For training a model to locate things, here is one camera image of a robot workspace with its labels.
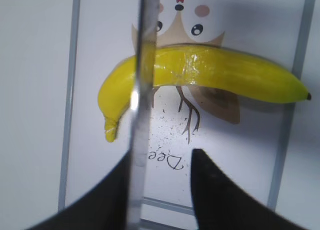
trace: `banana end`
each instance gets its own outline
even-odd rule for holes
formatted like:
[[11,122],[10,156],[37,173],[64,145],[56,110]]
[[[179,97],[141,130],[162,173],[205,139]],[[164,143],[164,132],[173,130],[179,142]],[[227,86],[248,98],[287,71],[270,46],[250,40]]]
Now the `banana end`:
[[111,120],[111,119],[106,119],[105,120],[105,138],[108,142],[114,142],[117,136],[117,129],[118,129],[118,124],[117,122]]

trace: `yellow banana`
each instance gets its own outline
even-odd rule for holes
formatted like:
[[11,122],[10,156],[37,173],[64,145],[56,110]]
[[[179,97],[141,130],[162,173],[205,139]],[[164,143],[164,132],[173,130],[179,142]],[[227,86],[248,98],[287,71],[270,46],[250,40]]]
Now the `yellow banana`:
[[[98,94],[107,141],[116,138],[135,80],[135,56],[115,67]],[[273,103],[310,100],[303,83],[263,58],[204,45],[172,45],[156,50],[153,85],[199,85]]]

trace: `metal blade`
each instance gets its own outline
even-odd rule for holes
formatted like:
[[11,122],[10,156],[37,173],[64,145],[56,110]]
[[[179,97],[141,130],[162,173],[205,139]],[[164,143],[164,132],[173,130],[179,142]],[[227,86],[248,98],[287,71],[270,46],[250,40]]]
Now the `metal blade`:
[[140,0],[136,49],[136,79],[131,94],[130,172],[126,229],[140,226],[149,146],[151,99],[160,0]]

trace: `pink cheek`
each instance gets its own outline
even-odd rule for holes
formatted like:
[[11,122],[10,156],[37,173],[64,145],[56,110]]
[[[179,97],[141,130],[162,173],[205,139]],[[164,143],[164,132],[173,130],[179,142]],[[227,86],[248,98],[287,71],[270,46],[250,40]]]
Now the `pink cheek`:
[[210,13],[210,9],[208,6],[197,6],[194,13],[199,17],[205,17]]
[[163,6],[163,4],[160,3],[160,5],[159,5],[159,14],[160,14],[162,11],[164,11],[164,6]]

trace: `bird legs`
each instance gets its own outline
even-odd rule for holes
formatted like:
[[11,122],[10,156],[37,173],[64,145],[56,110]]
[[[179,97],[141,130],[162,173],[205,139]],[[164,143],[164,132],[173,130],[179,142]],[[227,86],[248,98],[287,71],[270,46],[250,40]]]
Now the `bird legs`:
[[[154,107],[154,98],[155,98],[155,93],[157,92],[157,90],[159,89],[159,87],[154,87],[153,90],[152,90],[152,102],[151,102],[151,105],[152,105],[152,108]],[[182,133],[182,135],[187,131],[188,132],[188,144],[190,143],[190,124],[191,124],[191,117],[192,117],[192,110],[195,111],[196,113],[196,117],[197,117],[197,120],[196,120],[196,124],[195,124],[195,127],[193,129],[192,132],[194,131],[198,131],[199,129],[199,124],[200,124],[200,113],[198,111],[198,109],[184,96],[184,93],[182,91],[182,86],[176,86],[176,89],[180,95],[180,104],[179,104],[179,109],[178,109],[178,112],[181,111],[182,109],[182,104],[183,102],[185,102],[185,104],[189,107],[189,117],[188,117],[188,121],[186,123],[186,126],[185,126],[185,129]]]

